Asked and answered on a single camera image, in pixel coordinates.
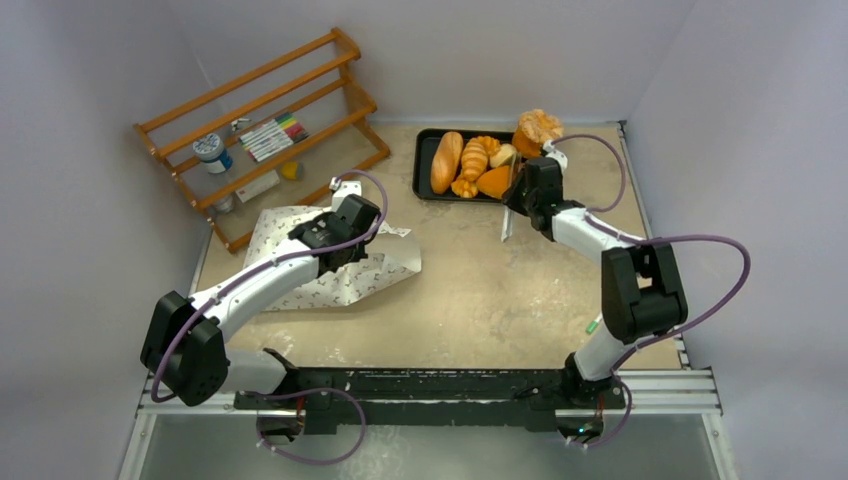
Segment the round fake bread roll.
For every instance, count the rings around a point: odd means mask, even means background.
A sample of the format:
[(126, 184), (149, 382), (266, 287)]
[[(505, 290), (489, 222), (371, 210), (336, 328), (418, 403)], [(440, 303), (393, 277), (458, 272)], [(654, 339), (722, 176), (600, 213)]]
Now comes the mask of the round fake bread roll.
[(502, 200), (512, 184), (512, 167), (504, 164), (483, 173), (476, 181), (478, 192)]

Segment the seeded fake bread bun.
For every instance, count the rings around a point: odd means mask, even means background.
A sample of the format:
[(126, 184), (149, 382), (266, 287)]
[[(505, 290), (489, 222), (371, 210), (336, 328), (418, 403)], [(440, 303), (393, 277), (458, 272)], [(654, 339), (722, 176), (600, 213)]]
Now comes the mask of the seeded fake bread bun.
[(489, 168), (495, 169), (511, 164), (519, 155), (517, 149), (509, 143), (502, 143), (489, 155)]

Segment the patterned white paper bag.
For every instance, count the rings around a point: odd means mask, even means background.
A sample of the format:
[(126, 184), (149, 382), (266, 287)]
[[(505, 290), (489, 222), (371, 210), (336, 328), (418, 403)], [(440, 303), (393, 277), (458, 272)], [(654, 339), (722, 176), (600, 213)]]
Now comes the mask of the patterned white paper bag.
[[(247, 268), (272, 253), (295, 226), (326, 210), (317, 206), (283, 206), (263, 210), (255, 225), (243, 266)], [(349, 306), (422, 269), (420, 245), (410, 229), (383, 223), (365, 252), (368, 255), (366, 259), (346, 264), (335, 273), (326, 273), (292, 290), (266, 310)]]

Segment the fake muffin orange cup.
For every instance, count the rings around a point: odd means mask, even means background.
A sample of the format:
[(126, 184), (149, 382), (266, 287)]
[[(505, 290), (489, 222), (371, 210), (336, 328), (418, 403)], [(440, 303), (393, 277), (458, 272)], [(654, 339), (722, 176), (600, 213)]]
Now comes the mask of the fake muffin orange cup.
[(556, 116), (533, 109), (519, 115), (511, 144), (524, 158), (534, 158), (541, 155), (545, 142), (563, 135), (563, 124)]

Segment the fake croissant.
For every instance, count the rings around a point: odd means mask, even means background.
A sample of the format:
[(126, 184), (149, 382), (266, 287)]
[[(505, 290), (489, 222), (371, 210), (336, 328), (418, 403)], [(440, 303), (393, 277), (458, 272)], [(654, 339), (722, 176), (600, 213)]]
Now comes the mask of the fake croissant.
[(475, 182), (488, 168), (486, 144), (480, 137), (468, 141), (460, 157), (461, 177)]

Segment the braided fake bread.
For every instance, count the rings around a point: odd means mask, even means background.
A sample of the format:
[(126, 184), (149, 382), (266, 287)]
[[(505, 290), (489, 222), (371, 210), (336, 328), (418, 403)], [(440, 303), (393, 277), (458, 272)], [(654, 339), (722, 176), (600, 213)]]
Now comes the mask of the braided fake bread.
[[(478, 137), (480, 137), (481, 140), (485, 142), (486, 150), (488, 151), (488, 156), (494, 150), (496, 150), (499, 147), (499, 145), (501, 144), (501, 142), (499, 140), (497, 140), (496, 138), (491, 137), (491, 136), (477, 136), (477, 137), (474, 137), (474, 138), (478, 138)], [(473, 198), (479, 193), (478, 189), (476, 187), (476, 181), (475, 182), (469, 182), (467, 180), (464, 180), (461, 177), (461, 163), (460, 163), (460, 172), (459, 172), (457, 178), (451, 183), (451, 190), (455, 195), (457, 195), (461, 198)]]

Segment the long fake bread loaf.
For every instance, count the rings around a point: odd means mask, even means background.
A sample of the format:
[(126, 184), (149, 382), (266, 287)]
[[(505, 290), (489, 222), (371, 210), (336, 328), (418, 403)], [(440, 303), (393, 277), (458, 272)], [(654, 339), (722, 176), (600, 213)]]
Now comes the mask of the long fake bread loaf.
[(430, 169), (430, 187), (435, 194), (443, 194), (457, 176), (464, 139), (457, 131), (445, 133), (433, 155)]

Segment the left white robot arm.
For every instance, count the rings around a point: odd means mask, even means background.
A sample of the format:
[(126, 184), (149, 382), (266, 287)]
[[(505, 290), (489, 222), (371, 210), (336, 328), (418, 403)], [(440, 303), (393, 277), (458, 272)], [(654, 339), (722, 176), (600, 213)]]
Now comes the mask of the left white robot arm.
[(204, 403), (218, 392), (259, 394), (272, 408), (297, 399), (292, 365), (278, 353), (238, 353), (227, 347), (266, 307), (328, 272), (366, 258), (366, 244), (385, 216), (358, 194), (334, 210), (296, 225), (270, 254), (226, 281), (185, 297), (175, 291), (156, 303), (140, 355), (153, 375), (155, 403)]

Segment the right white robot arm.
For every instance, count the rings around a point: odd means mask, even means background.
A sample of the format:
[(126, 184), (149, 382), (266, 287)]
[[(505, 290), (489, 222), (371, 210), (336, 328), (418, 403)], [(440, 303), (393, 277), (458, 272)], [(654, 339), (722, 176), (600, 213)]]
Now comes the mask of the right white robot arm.
[(600, 324), (590, 340), (569, 355), (561, 392), (576, 407), (596, 399), (638, 342), (682, 324), (688, 303), (673, 248), (632, 237), (598, 220), (584, 205), (567, 200), (563, 171), (553, 158), (525, 163), (503, 199), (527, 217), (547, 240), (569, 247), (599, 266)]

